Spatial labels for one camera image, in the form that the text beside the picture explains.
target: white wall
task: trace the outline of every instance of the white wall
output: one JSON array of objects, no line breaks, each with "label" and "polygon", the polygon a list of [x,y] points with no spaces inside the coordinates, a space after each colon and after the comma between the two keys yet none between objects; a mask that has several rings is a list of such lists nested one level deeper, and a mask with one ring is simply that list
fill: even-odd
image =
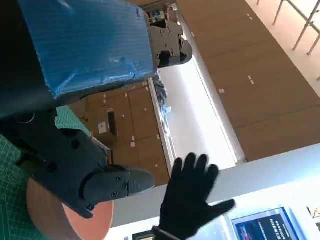
[{"label": "white wall", "polygon": [[[302,181],[320,174],[320,144],[224,169],[208,202],[242,196],[267,188]],[[166,186],[114,202],[112,226],[135,223],[160,215]]]},{"label": "white wall", "polygon": [[190,152],[207,154],[210,163],[221,169],[234,167],[235,159],[194,61],[159,70],[172,108],[167,121],[175,153],[182,158]]}]

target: screw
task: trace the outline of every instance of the screw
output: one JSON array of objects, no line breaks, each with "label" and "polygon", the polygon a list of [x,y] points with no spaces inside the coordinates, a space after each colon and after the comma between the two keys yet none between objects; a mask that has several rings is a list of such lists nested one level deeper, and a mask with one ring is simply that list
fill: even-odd
[{"label": "screw", "polygon": [[116,198],[118,196],[118,192],[117,191],[113,191],[112,193],[111,193],[111,197],[114,199],[114,198]]},{"label": "screw", "polygon": [[89,211],[92,211],[93,209],[95,209],[95,206],[92,206],[92,205],[89,203],[88,206],[86,206],[86,209],[88,209]]}]

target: cardboard box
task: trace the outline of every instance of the cardboard box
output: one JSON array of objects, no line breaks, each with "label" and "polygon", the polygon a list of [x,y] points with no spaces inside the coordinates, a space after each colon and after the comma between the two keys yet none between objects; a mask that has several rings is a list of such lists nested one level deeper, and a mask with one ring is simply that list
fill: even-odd
[{"label": "cardboard box", "polygon": [[114,112],[108,112],[106,107],[87,111],[84,124],[92,136],[108,148],[116,144],[118,137]]}]

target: metal railing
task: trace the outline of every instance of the metal railing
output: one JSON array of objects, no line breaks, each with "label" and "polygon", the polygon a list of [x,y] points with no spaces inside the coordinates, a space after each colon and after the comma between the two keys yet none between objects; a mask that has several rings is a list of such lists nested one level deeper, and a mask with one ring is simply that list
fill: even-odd
[{"label": "metal railing", "polygon": [[314,22],[312,21],[313,17],[315,14],[319,13],[319,5],[320,5],[320,0],[317,1],[317,3],[315,4],[311,14],[309,17],[307,17],[291,0],[281,0],[280,2],[280,5],[279,5],[279,8],[276,12],[276,15],[275,15],[275,19],[274,19],[274,22],[273,22],[273,25],[276,24],[277,20],[278,20],[278,17],[279,17],[279,14],[280,14],[280,11],[281,11],[281,8],[284,4],[284,2],[288,2],[294,10],[296,10],[296,12],[306,21],[304,27],[303,27],[303,30],[298,38],[298,40],[296,41],[294,47],[293,47],[293,50],[296,50],[302,37],[304,36],[306,30],[308,27],[312,27],[317,33],[318,33],[318,37],[316,38],[314,44],[312,45],[310,51],[307,53],[308,55],[311,55],[312,52],[314,51],[315,47],[317,46],[318,42],[320,41],[320,29],[314,24]]}]

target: hand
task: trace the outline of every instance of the hand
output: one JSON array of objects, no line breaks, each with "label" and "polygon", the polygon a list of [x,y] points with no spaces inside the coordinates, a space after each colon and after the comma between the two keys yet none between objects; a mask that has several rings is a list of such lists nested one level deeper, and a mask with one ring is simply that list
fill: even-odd
[{"label": "hand", "polygon": [[196,162],[196,155],[190,153],[185,159],[183,169],[181,158],[174,162],[161,205],[159,228],[181,240],[194,236],[199,228],[235,206],[234,200],[215,206],[207,204],[219,174],[216,165],[210,165],[206,171],[207,161],[208,157],[201,155]]}]

